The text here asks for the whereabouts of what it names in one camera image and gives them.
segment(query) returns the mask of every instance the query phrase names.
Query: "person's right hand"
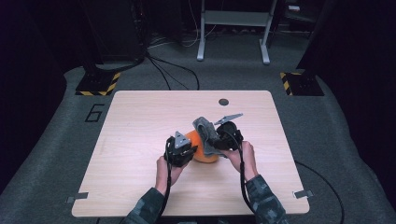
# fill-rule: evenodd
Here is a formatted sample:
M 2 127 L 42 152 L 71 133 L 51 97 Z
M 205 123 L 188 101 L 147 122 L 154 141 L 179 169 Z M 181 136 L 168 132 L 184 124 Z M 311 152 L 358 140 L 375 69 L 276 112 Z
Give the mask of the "person's right hand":
M 254 157 L 254 147 L 248 141 L 242 142 L 242 156 L 244 158 L 245 163 L 245 180 L 249 181 L 259 173 L 257 172 L 256 167 L 256 159 Z M 230 159 L 233 167 L 240 173 L 241 172 L 241 156 L 239 155 L 239 151 L 229 151 L 222 150 L 221 151 L 228 159 Z

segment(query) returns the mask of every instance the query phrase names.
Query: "person's left hand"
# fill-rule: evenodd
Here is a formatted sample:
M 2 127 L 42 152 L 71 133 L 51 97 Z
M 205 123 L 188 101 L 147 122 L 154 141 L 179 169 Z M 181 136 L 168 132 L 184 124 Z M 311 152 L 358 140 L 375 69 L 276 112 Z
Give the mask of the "person's left hand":
M 177 182 L 178 177 L 180 176 L 183 169 L 187 166 L 187 164 L 183 165 L 182 167 L 172 167 L 171 186 Z M 168 179 L 167 161 L 165 160 L 165 158 L 163 156 L 161 156 L 157 160 L 157 177 L 155 180 L 155 189 L 158 190 L 162 195 L 165 195 L 165 192 L 166 192 L 167 179 Z

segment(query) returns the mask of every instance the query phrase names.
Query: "hand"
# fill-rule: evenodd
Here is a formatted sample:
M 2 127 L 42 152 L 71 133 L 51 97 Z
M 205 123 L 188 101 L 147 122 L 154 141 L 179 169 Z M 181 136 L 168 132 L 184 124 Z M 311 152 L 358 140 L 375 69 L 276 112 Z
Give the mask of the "hand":
M 259 173 L 256 168 L 256 159 L 254 157 L 254 147 L 248 141 L 242 142 L 242 156 L 244 158 L 245 163 L 245 180 L 249 181 Z M 239 155 L 239 151 L 229 151 L 222 150 L 221 151 L 228 159 L 230 159 L 233 167 L 240 173 L 240 165 L 241 165 L 241 156 Z
M 187 166 L 187 164 L 182 167 L 172 167 L 171 177 L 172 183 L 171 186 L 176 183 L 178 177 L 180 176 L 183 169 Z M 168 179 L 168 165 L 167 161 L 163 156 L 161 156 L 157 160 L 157 177 L 155 180 L 155 189 L 158 190 L 162 195 L 166 193 L 167 187 L 167 179 Z

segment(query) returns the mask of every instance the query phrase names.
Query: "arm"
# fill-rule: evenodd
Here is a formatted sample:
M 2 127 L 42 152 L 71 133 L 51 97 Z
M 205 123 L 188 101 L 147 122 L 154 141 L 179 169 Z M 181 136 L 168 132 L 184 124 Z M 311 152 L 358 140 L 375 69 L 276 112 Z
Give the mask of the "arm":
M 171 178 L 174 185 L 180 176 L 183 167 L 172 167 Z M 155 180 L 155 188 L 149 189 L 145 195 L 140 198 L 134 209 L 123 220 L 124 224 L 153 224 L 157 220 L 157 216 L 163 206 L 164 195 L 167 188 L 167 161 L 161 156 L 157 160 L 157 176 Z
M 221 151 L 230 159 L 233 167 L 240 172 L 241 158 L 239 152 Z M 253 208 L 257 223 L 287 224 L 286 212 L 279 199 L 271 191 L 265 180 L 259 175 L 254 157 L 254 148 L 242 142 L 242 156 L 245 163 L 245 180 L 250 206 Z
M 246 186 L 257 223 L 289 223 L 285 209 L 261 175 L 250 179 Z

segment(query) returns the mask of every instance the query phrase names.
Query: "black cable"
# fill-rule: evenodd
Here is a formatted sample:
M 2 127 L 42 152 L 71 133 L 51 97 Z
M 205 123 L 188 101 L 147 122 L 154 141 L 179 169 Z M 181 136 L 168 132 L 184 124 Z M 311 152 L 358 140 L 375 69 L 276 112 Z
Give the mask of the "black cable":
M 160 213 L 158 213 L 157 220 L 155 221 L 155 223 L 157 223 L 158 220 L 163 215 L 163 211 L 165 210 L 166 204 L 168 203 L 169 193 L 171 191 L 171 185 L 172 185 L 172 166 L 173 166 L 173 164 L 171 162 L 169 162 L 169 156 L 168 156 L 168 152 L 167 152 L 167 144 L 168 144 L 168 142 L 166 142 L 166 146 L 165 146 L 165 156 L 166 156 L 166 161 L 167 161 L 166 166 L 168 168 L 168 178 L 166 181 L 166 192 L 165 192 L 165 195 L 163 198 L 163 206 L 161 207 Z
M 167 63 L 167 64 L 170 64 L 170 65 L 173 65 L 173 66 L 175 66 L 175 67 L 181 68 L 181 69 L 183 69 L 183 70 L 185 70 L 185 71 L 191 73 L 191 74 L 195 77 L 195 81 L 196 81 L 196 84 L 197 84 L 197 90 L 200 90 L 200 82 L 199 82 L 198 76 L 195 74 L 194 71 L 190 70 L 189 68 L 186 68 L 186 67 L 183 67 L 183 66 L 174 64 L 174 63 L 169 63 L 169 62 L 167 62 L 167 61 L 165 61 L 165 60 L 163 60 L 163 59 L 160 59 L 160 58 L 157 58 L 157 57 L 155 57 L 155 56 L 152 56 L 152 55 L 150 55 L 148 52 L 146 53 L 146 57 L 148 57 L 150 60 L 155 60 L 155 61 L 158 61 L 158 62 L 160 62 L 160 63 Z
M 312 171 L 314 174 L 316 174 L 317 176 L 319 176 L 319 177 L 330 187 L 330 189 L 332 189 L 332 192 L 334 193 L 335 197 L 337 197 L 337 200 L 338 200 L 338 202 L 339 202 L 339 204 L 340 204 L 340 207 L 341 207 L 341 220 L 340 220 L 340 224 L 343 224 L 343 223 L 344 223 L 344 219 L 345 219 L 345 208 L 344 208 L 343 202 L 341 201 L 340 195 L 337 193 L 337 191 L 336 191 L 335 188 L 332 186 L 332 184 L 331 184 L 323 175 L 321 175 L 320 173 L 318 173 L 316 170 L 312 169 L 311 167 L 309 167 L 309 166 L 307 166 L 307 165 L 305 165 L 305 164 L 303 164 L 302 162 L 297 161 L 297 160 L 294 160 L 294 162 L 295 162 L 296 164 L 299 164 L 299 165 L 305 167 L 306 169 Z
M 125 70 L 131 69 L 133 67 L 138 66 L 139 64 L 141 64 L 144 61 L 144 59 L 135 59 L 131 64 L 122 66 L 122 67 L 118 67 L 118 68 L 112 68 L 112 69 L 103 69 L 103 68 L 98 68 L 96 67 L 99 71 L 105 71 L 105 72 L 114 72 L 114 73 L 119 73 L 119 72 L 123 72 Z
M 218 130 L 218 132 L 227 133 L 233 139 L 233 142 L 236 143 L 236 145 L 238 146 L 238 152 L 239 152 L 239 156 L 241 158 L 241 163 L 239 165 L 239 170 L 240 170 L 239 173 L 240 173 L 240 183 L 241 183 L 242 197 L 244 198 L 244 201 L 245 201 L 247 207 L 250 209 L 250 211 L 253 214 L 255 214 L 253 208 L 250 206 L 250 201 L 248 200 L 248 196 L 247 196 L 247 192 L 246 192 L 246 188 L 245 188 L 245 163 L 244 163 L 242 145 L 239 144 L 238 141 L 236 141 L 236 139 L 233 137 L 233 135 L 231 133 L 228 133 L 228 132 L 223 131 L 223 130 Z
M 151 40 L 151 42 L 149 43 L 148 47 L 152 48 L 152 47 L 159 46 L 159 45 L 161 45 L 163 43 L 166 43 L 165 40 L 166 40 L 166 37 L 159 37 L 159 38 L 157 38 L 155 40 Z
M 151 59 L 151 57 L 148 57 L 148 59 L 151 61 L 151 63 L 158 69 L 158 71 L 160 71 L 161 75 L 163 76 L 163 79 L 166 82 L 166 86 L 168 87 L 168 90 L 171 90 L 171 86 L 169 85 L 168 79 L 166 79 L 165 74 L 163 73 L 163 70 L 161 70 L 161 68 L 154 62 L 154 60 Z
M 121 219 L 121 221 L 119 222 L 119 224 L 121 224 L 121 223 L 123 222 L 124 219 L 125 219 L 125 217 L 123 217 L 123 218 Z
M 189 88 L 187 88 L 183 83 L 181 83 L 181 82 L 179 82 L 177 79 L 175 79 L 171 74 L 169 74 L 162 66 L 160 66 L 157 62 L 155 62 L 155 60 L 156 59 L 153 59 L 153 58 L 151 58 L 151 56 L 149 56 L 149 54 L 148 54 L 148 58 L 150 59 L 150 60 L 152 60 L 151 62 L 152 63 L 155 63 L 158 67 L 157 67 L 157 69 L 159 69 L 160 70 L 160 68 L 170 77 L 170 78 L 172 78 L 175 82 L 177 82 L 180 86 L 183 86 L 186 90 L 189 90 Z

